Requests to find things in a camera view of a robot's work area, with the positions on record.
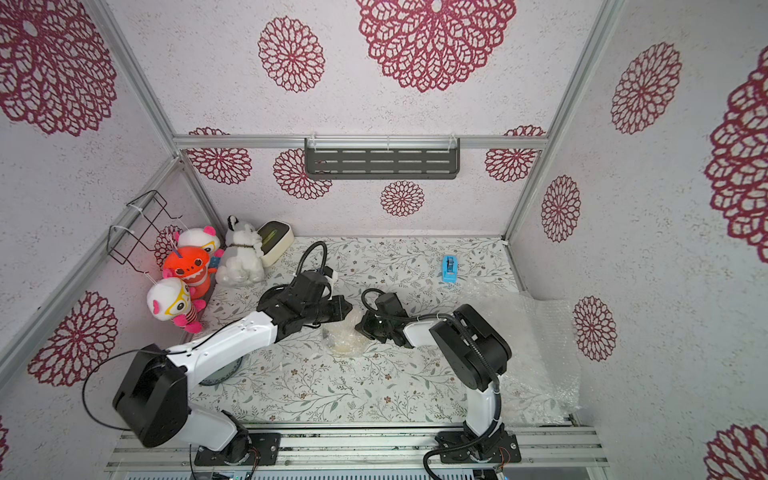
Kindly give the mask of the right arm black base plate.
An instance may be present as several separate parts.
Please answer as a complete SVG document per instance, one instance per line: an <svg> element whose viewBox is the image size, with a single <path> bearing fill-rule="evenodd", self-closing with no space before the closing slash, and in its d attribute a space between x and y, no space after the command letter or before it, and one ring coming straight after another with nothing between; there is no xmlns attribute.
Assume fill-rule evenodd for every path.
<svg viewBox="0 0 768 480"><path fill-rule="evenodd" d="M506 430L504 423L501 423L483 440L480 440L479 436L475 435L466 424L461 431L440 431L435 440L440 450L440 460L444 464L501 464L522 461L517 437Z"/></svg>

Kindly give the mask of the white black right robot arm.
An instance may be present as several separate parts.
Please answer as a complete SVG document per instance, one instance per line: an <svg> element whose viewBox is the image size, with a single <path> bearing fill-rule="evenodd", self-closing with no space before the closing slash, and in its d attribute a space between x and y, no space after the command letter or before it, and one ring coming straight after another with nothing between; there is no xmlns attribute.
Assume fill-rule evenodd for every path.
<svg viewBox="0 0 768 480"><path fill-rule="evenodd" d="M399 317L369 310L355 325L369 340L403 348L436 346L467 390L465 426L472 440L501 427L500 377L512 351L507 341L469 304L451 313Z"/></svg>

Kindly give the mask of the clear bubble wrap sheet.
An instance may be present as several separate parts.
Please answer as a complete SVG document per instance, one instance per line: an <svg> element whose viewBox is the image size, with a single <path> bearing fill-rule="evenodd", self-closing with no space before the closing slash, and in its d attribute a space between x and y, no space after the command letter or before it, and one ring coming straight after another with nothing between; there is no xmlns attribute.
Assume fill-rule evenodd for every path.
<svg viewBox="0 0 768 480"><path fill-rule="evenodd" d="M580 367L569 327L569 303L538 301L504 282L466 281L445 285L441 298L404 304L414 313L447 312L469 304L508 342L512 358L500 377L502 418L512 425L566 424L579 406ZM459 423L467 413L467 391L436 346L403 348L375 340L359 356L333 353L325 329L351 329L359 307L343 322L322 328L334 360L333 379L347 383L354 399L343 405L349 421Z"/></svg>

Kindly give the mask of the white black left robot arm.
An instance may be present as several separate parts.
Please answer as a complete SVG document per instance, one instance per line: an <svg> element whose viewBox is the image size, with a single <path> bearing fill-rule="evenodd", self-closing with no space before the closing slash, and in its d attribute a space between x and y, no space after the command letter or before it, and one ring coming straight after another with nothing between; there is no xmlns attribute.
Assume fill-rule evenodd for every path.
<svg viewBox="0 0 768 480"><path fill-rule="evenodd" d="M166 350L155 344L139 350L115 394L114 410L145 448L181 442L238 460L251 449L247 429L227 412L190 402L189 390L253 351L305 326L340 322L353 309L342 295L303 306L298 313L271 298L263 310L198 340Z"/></svg>

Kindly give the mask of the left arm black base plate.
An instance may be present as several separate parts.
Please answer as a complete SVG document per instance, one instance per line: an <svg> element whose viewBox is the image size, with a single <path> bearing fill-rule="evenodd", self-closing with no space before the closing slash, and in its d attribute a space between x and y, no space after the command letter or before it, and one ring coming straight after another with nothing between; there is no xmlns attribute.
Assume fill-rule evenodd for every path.
<svg viewBox="0 0 768 480"><path fill-rule="evenodd" d="M277 461L282 435L277 432L240 431L220 451L200 447L195 453L194 466L272 466Z"/></svg>

